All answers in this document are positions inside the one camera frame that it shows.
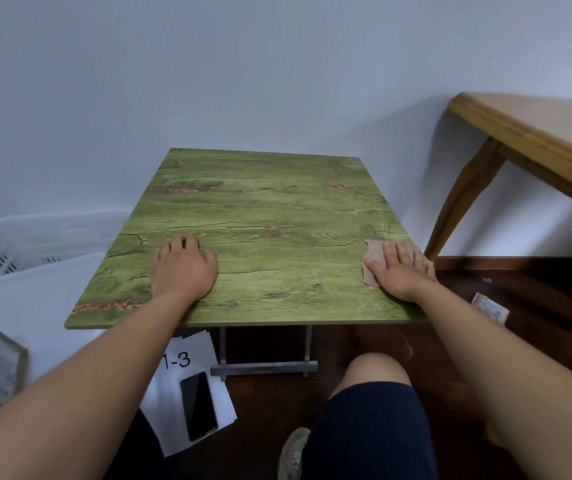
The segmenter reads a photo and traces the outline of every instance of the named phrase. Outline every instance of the phone screen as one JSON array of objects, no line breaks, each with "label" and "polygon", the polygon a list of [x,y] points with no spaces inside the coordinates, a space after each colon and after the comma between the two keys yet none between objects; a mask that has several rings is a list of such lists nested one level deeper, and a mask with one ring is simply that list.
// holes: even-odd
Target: phone screen
[{"label": "phone screen", "polygon": [[182,389],[188,439],[195,441],[212,433],[218,427],[215,408],[210,396],[208,376],[206,372],[200,372],[182,379],[179,384]]}]

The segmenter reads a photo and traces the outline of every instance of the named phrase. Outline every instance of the knee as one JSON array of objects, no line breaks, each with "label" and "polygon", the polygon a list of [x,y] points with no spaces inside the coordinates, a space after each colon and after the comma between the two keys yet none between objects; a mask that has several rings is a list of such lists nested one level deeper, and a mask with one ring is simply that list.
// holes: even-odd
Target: knee
[{"label": "knee", "polygon": [[367,353],[358,356],[350,363],[343,379],[332,395],[355,384],[379,381],[411,385],[405,369],[391,356]]}]

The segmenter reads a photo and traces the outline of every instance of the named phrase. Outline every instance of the green wooden table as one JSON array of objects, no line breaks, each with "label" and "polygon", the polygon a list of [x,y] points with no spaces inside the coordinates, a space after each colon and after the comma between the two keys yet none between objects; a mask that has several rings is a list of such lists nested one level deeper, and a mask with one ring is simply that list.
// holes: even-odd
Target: green wooden table
[{"label": "green wooden table", "polygon": [[425,319],[362,281],[364,240],[407,233],[358,158],[173,148],[66,327],[108,328],[145,303],[150,260],[176,233],[219,259],[188,326]]}]

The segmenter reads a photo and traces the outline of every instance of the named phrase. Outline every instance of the metal table leg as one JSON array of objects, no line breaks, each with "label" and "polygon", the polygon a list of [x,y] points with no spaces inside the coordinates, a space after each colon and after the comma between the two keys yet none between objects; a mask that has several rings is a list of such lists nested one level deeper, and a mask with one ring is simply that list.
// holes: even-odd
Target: metal table leg
[{"label": "metal table leg", "polygon": [[313,341],[313,326],[306,326],[306,343],[304,345],[304,360],[294,362],[257,362],[257,363],[227,363],[226,362],[226,327],[219,328],[219,364],[210,367],[212,376],[220,376],[225,381],[227,376],[246,376],[251,374],[284,374],[302,372],[308,377],[309,372],[316,372],[318,363],[310,360],[310,347]]}]

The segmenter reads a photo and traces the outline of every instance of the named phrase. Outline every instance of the hand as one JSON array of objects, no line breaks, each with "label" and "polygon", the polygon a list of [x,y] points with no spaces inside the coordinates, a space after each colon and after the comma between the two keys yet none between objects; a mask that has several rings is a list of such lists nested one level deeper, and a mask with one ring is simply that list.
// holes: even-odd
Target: hand
[{"label": "hand", "polygon": [[178,293],[197,301],[215,284],[217,255],[206,250],[202,257],[196,235],[178,234],[159,248],[149,274],[153,297]]},{"label": "hand", "polygon": [[372,271],[382,288],[395,298],[416,302],[422,284],[437,281],[434,263],[428,261],[426,266],[423,254],[418,248],[414,250],[414,264],[401,241],[394,244],[385,242],[384,256],[387,266],[372,259],[364,261],[364,264]]}]

